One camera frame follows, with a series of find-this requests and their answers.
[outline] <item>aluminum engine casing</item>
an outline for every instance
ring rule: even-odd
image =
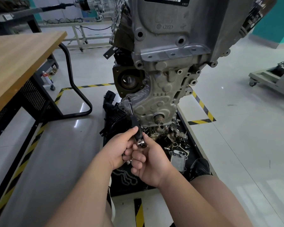
[[[171,123],[181,97],[192,93],[201,69],[217,65],[239,38],[254,0],[189,0],[188,6],[157,0],[128,0],[126,21],[113,25],[113,34],[131,28],[133,35],[111,40],[133,50],[133,65],[145,71],[144,88],[130,96],[134,114],[142,126],[158,126],[154,116]],[[119,107],[130,114],[127,97]]]

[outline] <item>machine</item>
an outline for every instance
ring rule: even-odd
[[[192,94],[202,69],[218,58],[275,5],[276,0],[119,0],[110,43],[119,109],[160,136],[184,137],[177,104]]]

